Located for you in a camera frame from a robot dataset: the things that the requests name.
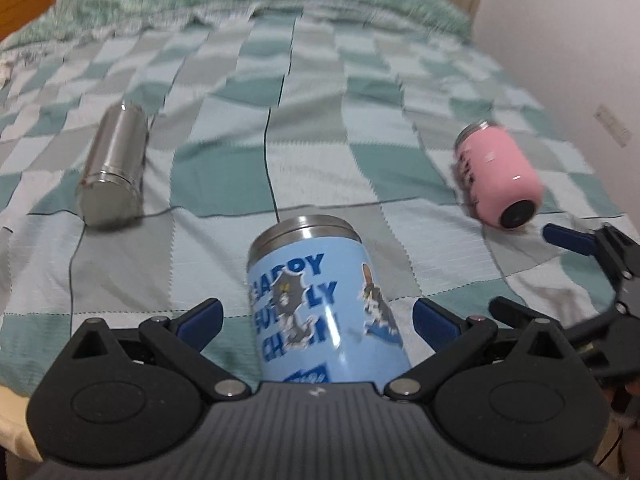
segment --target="blue can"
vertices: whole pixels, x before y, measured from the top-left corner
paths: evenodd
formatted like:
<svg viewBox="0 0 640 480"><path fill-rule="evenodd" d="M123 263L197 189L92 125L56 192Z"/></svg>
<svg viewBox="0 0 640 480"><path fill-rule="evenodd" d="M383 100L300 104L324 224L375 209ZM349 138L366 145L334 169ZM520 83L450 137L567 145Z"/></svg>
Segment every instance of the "blue can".
<svg viewBox="0 0 640 480"><path fill-rule="evenodd" d="M382 390L410 368L369 255L348 222L301 216L249 251L250 304L266 381L370 381Z"/></svg>

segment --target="cartoon cat sticker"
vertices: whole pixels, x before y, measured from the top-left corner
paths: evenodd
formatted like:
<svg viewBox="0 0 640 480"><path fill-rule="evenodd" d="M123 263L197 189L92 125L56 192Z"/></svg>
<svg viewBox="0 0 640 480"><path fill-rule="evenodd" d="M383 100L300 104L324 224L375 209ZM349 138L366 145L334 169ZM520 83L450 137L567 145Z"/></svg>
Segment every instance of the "cartoon cat sticker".
<svg viewBox="0 0 640 480"><path fill-rule="evenodd" d="M287 350L306 348L314 336L318 318L309 316L300 325L296 315L298 308L305 302L307 288L302 283L302 272L293 273L288 269L283 269L273 282L273 304L280 329L286 338Z"/></svg>
<svg viewBox="0 0 640 480"><path fill-rule="evenodd" d="M364 325L365 335L372 335L388 343L402 345L398 325L391 308L382 297L380 288L373 282L371 269L367 264L362 264L362 275L364 277L362 290L365 302L364 312L370 317Z"/></svg>

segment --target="gray ribbed panel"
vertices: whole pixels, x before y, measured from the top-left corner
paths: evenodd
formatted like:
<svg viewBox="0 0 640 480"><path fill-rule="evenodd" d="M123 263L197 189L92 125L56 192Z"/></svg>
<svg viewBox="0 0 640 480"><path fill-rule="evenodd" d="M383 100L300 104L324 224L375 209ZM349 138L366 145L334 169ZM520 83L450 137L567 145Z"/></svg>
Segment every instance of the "gray ribbed panel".
<svg viewBox="0 0 640 480"><path fill-rule="evenodd" d="M172 452L129 468L82 471L46 463L34 480L604 480L588 464L516 472L453 448L420 407L370 384L264 384L217 404Z"/></svg>

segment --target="wall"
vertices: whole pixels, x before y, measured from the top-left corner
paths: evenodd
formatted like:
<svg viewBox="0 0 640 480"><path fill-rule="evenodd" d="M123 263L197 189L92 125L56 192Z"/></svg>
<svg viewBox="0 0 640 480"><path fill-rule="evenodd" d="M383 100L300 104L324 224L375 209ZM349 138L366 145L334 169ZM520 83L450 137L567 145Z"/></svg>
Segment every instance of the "wall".
<svg viewBox="0 0 640 480"><path fill-rule="evenodd" d="M640 0L481 0L478 45L547 107L640 228ZM604 103L634 136L593 118Z"/></svg>

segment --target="white logo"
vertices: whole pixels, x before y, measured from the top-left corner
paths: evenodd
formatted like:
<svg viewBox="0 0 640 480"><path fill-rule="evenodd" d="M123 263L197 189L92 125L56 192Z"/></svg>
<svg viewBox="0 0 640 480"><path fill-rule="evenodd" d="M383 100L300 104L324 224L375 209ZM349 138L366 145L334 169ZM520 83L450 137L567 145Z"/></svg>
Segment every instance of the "white logo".
<svg viewBox="0 0 640 480"><path fill-rule="evenodd" d="M309 395L313 395L314 397L323 396L326 393L326 390L322 386L318 386L313 390L309 390Z"/></svg>

